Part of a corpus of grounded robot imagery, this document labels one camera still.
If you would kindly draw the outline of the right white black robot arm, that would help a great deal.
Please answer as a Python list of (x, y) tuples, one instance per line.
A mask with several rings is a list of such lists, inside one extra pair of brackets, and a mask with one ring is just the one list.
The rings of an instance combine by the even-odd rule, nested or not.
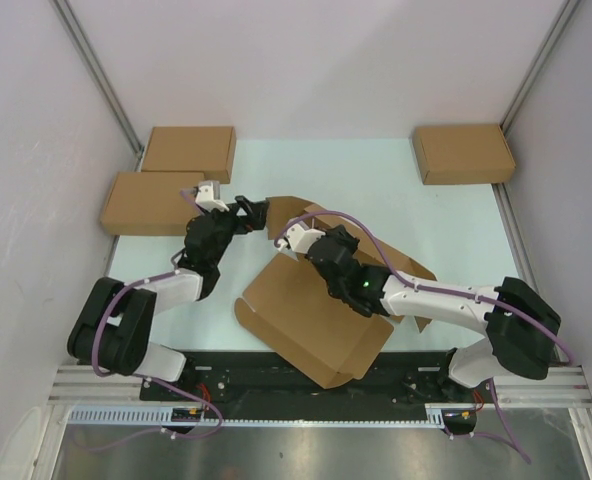
[(499, 375), (547, 378), (561, 320), (524, 281), (507, 277), (497, 287), (478, 288), (423, 283), (389, 264), (361, 263), (354, 256), (358, 245), (338, 226), (317, 233), (304, 250), (331, 297), (365, 317), (426, 317), (480, 335), (449, 353), (446, 370), (437, 376), (445, 399), (460, 401)]

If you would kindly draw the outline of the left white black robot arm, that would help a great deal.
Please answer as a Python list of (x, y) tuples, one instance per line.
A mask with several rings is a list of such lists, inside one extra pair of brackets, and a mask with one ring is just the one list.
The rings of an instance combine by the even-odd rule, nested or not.
[(68, 354), (92, 366), (100, 377), (136, 376), (162, 380), (173, 398), (190, 397), (196, 374), (184, 354), (150, 340), (158, 314), (207, 298), (220, 278), (219, 263), (233, 238), (266, 227), (270, 201), (244, 196), (207, 209), (186, 227), (184, 246), (168, 272), (126, 284), (98, 279), (67, 340)]

